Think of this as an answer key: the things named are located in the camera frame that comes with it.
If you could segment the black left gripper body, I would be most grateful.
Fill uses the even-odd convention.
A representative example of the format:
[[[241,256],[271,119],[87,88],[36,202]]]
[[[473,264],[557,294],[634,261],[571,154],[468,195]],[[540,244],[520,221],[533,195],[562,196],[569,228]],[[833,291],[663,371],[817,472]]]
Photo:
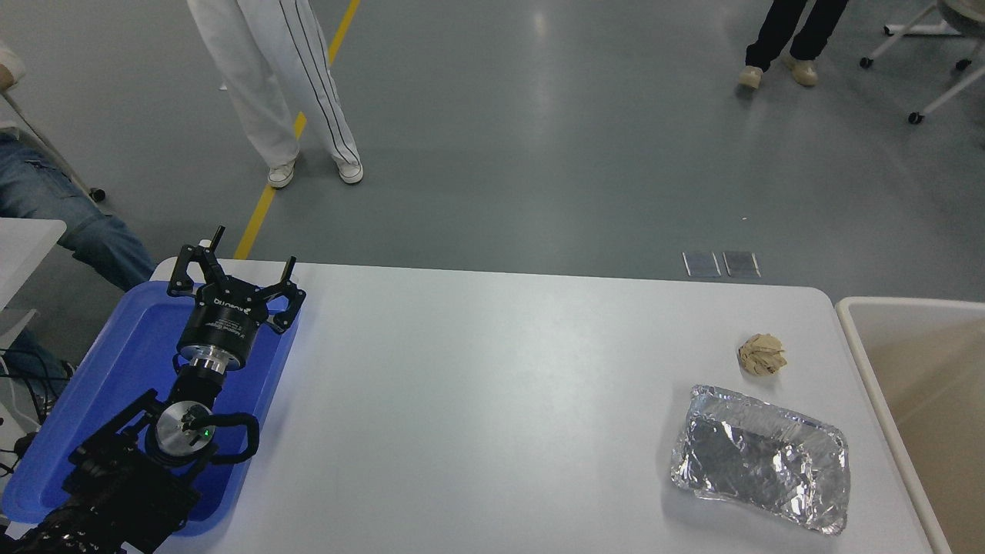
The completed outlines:
[[[187,360],[208,349],[224,351],[236,364],[249,360],[255,338],[269,309],[253,302],[251,286],[204,285],[195,293],[195,305],[177,352]]]

